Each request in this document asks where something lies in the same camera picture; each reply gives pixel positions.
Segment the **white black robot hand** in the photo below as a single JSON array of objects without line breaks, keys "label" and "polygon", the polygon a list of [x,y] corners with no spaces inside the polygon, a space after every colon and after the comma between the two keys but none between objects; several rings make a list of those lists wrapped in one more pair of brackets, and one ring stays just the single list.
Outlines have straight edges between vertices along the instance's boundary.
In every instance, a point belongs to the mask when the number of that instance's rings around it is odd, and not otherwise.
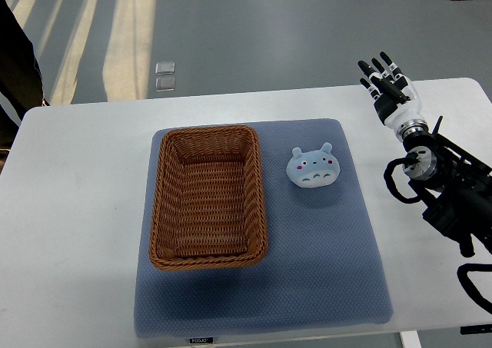
[{"label": "white black robot hand", "polygon": [[360,60],[357,65],[364,74],[360,83],[372,97],[379,120],[399,142],[413,133],[428,131],[416,88],[385,52],[371,63]]}]

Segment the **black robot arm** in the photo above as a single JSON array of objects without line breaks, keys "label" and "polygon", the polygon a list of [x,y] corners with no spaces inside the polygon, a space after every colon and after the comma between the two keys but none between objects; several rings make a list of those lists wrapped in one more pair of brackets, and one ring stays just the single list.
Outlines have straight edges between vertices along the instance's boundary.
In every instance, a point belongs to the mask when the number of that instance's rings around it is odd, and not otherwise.
[{"label": "black robot arm", "polygon": [[473,237],[491,251],[491,168],[439,134],[439,127],[429,131],[424,120],[413,119],[398,128],[403,172],[415,196],[395,197],[424,202],[423,219],[457,242],[463,256],[474,255]]}]

